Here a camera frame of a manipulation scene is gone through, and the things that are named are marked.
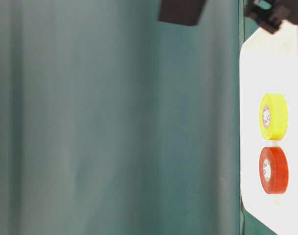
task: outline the green backdrop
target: green backdrop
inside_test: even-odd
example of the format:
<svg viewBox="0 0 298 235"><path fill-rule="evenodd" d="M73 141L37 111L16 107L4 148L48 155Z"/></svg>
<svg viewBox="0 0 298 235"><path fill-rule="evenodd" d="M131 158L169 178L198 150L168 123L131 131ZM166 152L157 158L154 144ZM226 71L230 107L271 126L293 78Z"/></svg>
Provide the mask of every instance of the green backdrop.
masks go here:
<svg viewBox="0 0 298 235"><path fill-rule="evenodd" d="M159 2L0 1L0 235L240 233L239 2Z"/></svg>

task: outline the tape roll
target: tape roll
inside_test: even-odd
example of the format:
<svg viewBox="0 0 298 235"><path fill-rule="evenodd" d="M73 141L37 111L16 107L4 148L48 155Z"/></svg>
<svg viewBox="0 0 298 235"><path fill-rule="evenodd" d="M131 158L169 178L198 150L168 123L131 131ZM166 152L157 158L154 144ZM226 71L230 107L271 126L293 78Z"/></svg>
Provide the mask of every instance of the tape roll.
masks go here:
<svg viewBox="0 0 298 235"><path fill-rule="evenodd" d="M260 106L260 129L267 140L280 140L288 125L288 108L282 94L266 94Z"/></svg>
<svg viewBox="0 0 298 235"><path fill-rule="evenodd" d="M282 194L288 186L288 164L280 147L265 147L260 155L259 171L267 194Z"/></svg>

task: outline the black object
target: black object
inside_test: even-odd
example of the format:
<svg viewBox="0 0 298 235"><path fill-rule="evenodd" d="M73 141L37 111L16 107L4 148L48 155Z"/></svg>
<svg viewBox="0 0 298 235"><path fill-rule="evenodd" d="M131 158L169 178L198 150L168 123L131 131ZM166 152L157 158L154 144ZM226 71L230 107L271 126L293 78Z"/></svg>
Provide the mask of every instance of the black object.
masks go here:
<svg viewBox="0 0 298 235"><path fill-rule="evenodd" d="M298 24L298 0L264 0L270 4L263 9L261 0L248 0L245 16L274 34L283 20ZM206 0L162 0L159 21L194 26L198 24Z"/></svg>
<svg viewBox="0 0 298 235"><path fill-rule="evenodd" d="M249 0L245 16L252 18L263 29L274 34L283 20L298 24L298 0L264 0L271 5L269 9L258 6L260 0Z"/></svg>
<svg viewBox="0 0 298 235"><path fill-rule="evenodd" d="M162 0L159 21L194 26L206 0Z"/></svg>

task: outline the red electrical tape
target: red electrical tape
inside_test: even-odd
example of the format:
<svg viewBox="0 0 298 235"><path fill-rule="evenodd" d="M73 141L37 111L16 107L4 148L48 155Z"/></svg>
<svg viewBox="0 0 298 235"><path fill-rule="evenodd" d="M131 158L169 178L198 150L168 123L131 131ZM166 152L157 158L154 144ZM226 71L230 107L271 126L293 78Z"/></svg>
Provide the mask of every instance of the red electrical tape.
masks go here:
<svg viewBox="0 0 298 235"><path fill-rule="evenodd" d="M282 194L288 186L288 164L280 147L265 147L260 155L260 179L267 194Z"/></svg>

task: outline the label on tape core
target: label on tape core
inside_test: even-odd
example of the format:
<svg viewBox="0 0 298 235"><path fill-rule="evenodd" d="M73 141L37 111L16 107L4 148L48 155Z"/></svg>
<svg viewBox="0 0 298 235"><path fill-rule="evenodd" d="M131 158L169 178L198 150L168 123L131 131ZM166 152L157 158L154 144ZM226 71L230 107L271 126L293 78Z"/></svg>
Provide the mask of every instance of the label on tape core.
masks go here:
<svg viewBox="0 0 298 235"><path fill-rule="evenodd" d="M263 125L267 129L271 124L271 110L265 105L263 109Z"/></svg>
<svg viewBox="0 0 298 235"><path fill-rule="evenodd" d="M268 182L271 179L272 175L272 169L271 169L271 163L268 159L265 159L263 162L263 174L265 180Z"/></svg>

